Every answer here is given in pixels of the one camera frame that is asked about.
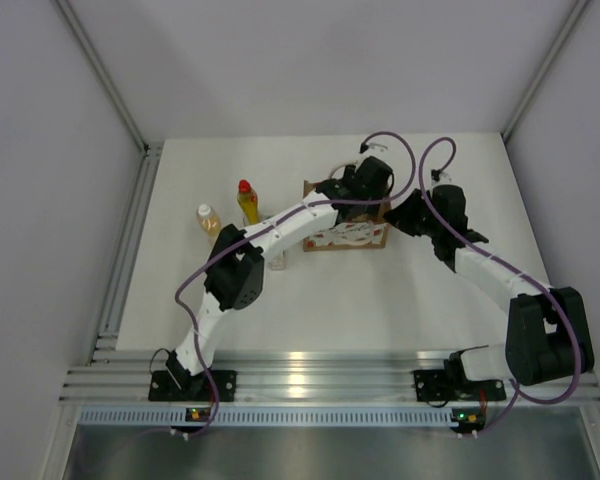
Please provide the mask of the burlap watermelon canvas bag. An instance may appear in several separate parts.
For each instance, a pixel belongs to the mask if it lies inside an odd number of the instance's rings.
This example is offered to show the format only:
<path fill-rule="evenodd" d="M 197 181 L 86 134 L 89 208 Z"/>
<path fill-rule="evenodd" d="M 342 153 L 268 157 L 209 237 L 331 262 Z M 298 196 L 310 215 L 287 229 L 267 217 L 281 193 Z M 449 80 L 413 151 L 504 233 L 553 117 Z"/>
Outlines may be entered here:
<path fill-rule="evenodd" d="M 353 163 L 353 165 L 358 166 L 362 160 Z M 330 178 L 336 178 L 335 172 L 332 172 L 327 179 Z M 317 183 L 304 181 L 303 195 L 314 191 Z M 386 245 L 389 232 L 389 224 L 384 220 L 383 216 L 390 210 L 390 207 L 391 203 L 387 209 L 381 211 L 376 219 L 359 219 L 337 223 L 329 229 L 312 234 L 303 240 L 303 250 L 305 252 L 318 252 L 330 250 L 382 249 Z"/>

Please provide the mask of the grey cap clear bottle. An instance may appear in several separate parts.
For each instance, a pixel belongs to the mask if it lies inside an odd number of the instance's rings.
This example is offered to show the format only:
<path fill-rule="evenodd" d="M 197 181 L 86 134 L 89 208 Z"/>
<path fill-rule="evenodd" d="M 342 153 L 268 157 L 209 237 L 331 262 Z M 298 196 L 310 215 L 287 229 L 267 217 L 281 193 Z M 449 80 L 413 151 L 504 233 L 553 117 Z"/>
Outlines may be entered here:
<path fill-rule="evenodd" d="M 285 251 L 279 245 L 280 232 L 276 226 L 276 222 L 273 220 L 273 215 L 265 215 L 263 221 L 273 226 L 272 231 L 268 235 L 270 240 L 267 248 L 267 266 L 272 271 L 281 271 L 286 268 Z"/>

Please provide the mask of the red cap yellow bottle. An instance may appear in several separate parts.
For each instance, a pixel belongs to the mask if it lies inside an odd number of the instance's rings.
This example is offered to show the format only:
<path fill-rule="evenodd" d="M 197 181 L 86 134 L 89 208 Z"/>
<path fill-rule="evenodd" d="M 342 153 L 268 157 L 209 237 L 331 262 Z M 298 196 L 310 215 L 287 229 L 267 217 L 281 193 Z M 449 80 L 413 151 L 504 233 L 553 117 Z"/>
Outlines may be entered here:
<path fill-rule="evenodd" d="M 246 225 L 254 225 L 261 221 L 257 192 L 246 179 L 241 179 L 238 183 L 237 203 L 243 212 Z"/>

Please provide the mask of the white cap amber bottle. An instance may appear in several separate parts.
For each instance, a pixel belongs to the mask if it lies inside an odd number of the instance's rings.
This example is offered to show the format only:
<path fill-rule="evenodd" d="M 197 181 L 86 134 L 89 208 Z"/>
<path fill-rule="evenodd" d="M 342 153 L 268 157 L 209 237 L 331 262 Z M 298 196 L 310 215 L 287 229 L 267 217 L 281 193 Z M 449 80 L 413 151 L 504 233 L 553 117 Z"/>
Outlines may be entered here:
<path fill-rule="evenodd" d="M 222 230 L 222 222 L 217 212 L 210 205 L 202 203 L 198 206 L 196 218 L 209 243 L 214 245 Z"/>

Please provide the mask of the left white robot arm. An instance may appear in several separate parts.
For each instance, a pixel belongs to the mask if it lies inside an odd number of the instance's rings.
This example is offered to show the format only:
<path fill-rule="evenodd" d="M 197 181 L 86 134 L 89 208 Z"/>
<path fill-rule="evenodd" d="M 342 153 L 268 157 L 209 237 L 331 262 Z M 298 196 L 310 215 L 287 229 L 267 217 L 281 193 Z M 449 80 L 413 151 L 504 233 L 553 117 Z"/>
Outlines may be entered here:
<path fill-rule="evenodd" d="M 204 392 L 222 318 L 249 307 L 260 296 L 265 267 L 273 257 L 310 235 L 375 214 L 393 181 L 392 168 L 369 156 L 358 166 L 347 166 L 341 178 L 317 183 L 299 203 L 266 221 L 241 229 L 233 224 L 224 227 L 207 263 L 175 293 L 192 327 L 166 361 L 173 390 L 187 400 Z"/>

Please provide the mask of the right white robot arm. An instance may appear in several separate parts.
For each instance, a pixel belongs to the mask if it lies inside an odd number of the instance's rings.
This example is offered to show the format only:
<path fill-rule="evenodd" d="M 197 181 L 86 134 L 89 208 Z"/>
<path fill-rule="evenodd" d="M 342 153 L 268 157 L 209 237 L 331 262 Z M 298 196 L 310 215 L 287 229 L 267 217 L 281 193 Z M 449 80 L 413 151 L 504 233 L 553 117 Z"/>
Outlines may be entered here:
<path fill-rule="evenodd" d="M 482 381 L 512 379 L 532 386 L 590 373 L 595 356 L 585 304 L 572 287 L 553 287 L 500 258 L 486 237 L 468 226 L 461 187 L 414 190 L 385 220 L 412 236 L 426 236 L 435 256 L 474 284 L 505 314 L 503 343 L 453 353 L 445 363 L 445 384 L 468 397 Z"/>

